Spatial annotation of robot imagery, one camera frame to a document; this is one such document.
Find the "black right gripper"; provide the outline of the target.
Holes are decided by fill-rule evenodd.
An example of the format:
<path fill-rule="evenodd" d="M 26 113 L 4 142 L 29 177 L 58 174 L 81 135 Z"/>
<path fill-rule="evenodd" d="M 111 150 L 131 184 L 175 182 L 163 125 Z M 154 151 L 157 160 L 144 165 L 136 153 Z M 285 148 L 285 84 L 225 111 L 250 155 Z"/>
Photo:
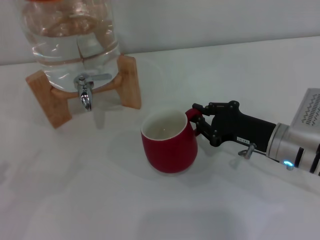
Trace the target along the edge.
<path fill-rule="evenodd" d="M 245 115 L 239 110 L 239 102 L 209 102 L 206 106 L 194 103 L 192 109 L 205 116 L 214 116 L 211 125 L 203 116 L 195 117 L 196 131 L 213 147 L 233 141 L 245 146 L 251 143 L 256 150 L 265 153 L 275 123 Z"/>

